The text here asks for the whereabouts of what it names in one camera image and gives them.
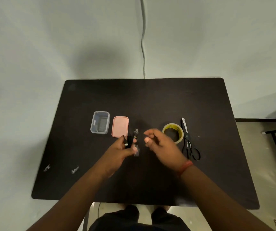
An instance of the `wall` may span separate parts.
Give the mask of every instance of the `wall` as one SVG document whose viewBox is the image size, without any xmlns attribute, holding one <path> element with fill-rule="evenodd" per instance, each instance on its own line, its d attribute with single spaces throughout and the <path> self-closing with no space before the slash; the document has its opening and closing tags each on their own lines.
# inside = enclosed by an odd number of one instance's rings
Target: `wall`
<svg viewBox="0 0 276 231">
<path fill-rule="evenodd" d="M 222 77 L 236 118 L 276 118 L 276 0 L 145 0 L 147 78 Z"/>
<path fill-rule="evenodd" d="M 64 81 L 143 78 L 141 34 L 140 0 L 0 0 L 0 230 L 56 202 L 31 191 Z"/>
</svg>

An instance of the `scissors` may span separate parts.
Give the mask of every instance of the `scissors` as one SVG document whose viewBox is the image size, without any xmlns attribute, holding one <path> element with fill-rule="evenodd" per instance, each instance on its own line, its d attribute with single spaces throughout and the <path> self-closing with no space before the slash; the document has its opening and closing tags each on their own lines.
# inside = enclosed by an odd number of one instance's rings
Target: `scissors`
<svg viewBox="0 0 276 231">
<path fill-rule="evenodd" d="M 182 152 L 184 151 L 184 149 L 186 149 L 187 159 L 190 159 L 190 157 L 192 157 L 194 160 L 200 160 L 201 155 L 199 150 L 195 147 L 192 147 L 192 144 L 190 143 L 190 136 L 187 131 L 185 118 L 181 118 L 181 126 L 184 132 L 184 146 L 182 148 Z"/>
</svg>

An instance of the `person's left hand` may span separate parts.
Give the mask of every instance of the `person's left hand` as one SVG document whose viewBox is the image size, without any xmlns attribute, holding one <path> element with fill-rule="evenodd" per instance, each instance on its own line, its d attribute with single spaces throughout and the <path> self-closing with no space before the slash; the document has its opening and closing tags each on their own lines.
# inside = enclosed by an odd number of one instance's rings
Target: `person's left hand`
<svg viewBox="0 0 276 231">
<path fill-rule="evenodd" d="M 94 165 L 94 168 L 102 173 L 105 178 L 111 177 L 120 168 L 126 157 L 134 155 L 138 151 L 133 145 L 125 149 L 123 140 L 123 136 L 118 138 Z"/>
</svg>

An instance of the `floor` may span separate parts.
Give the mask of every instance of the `floor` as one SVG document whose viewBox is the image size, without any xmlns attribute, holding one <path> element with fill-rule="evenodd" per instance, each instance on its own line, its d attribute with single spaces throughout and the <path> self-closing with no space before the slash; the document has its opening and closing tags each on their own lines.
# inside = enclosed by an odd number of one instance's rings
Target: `floor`
<svg viewBox="0 0 276 231">
<path fill-rule="evenodd" d="M 248 161 L 249 169 L 258 195 L 260 209 L 250 212 L 276 230 L 276 147 L 270 135 L 261 132 L 276 130 L 276 123 L 238 122 L 237 127 Z M 150 206 L 138 205 L 139 221 L 151 224 Z M 93 203 L 89 212 L 87 230 L 90 225 L 105 213 L 120 210 L 119 204 Z M 191 231 L 209 231 L 207 221 L 198 208 L 171 207 L 168 211 L 183 219 Z"/>
</svg>

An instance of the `black pants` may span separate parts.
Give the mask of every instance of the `black pants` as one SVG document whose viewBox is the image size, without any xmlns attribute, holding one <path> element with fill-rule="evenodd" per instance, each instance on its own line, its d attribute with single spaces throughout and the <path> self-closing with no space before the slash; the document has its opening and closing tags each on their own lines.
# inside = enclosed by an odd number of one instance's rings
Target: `black pants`
<svg viewBox="0 0 276 231">
<path fill-rule="evenodd" d="M 139 211 L 134 205 L 128 205 L 126 209 L 113 213 L 106 213 L 98 218 L 89 231 L 104 230 L 166 230 L 166 231 L 190 231 L 184 221 L 175 215 L 167 213 L 163 208 L 157 208 L 151 215 L 152 225 L 137 223 Z"/>
</svg>

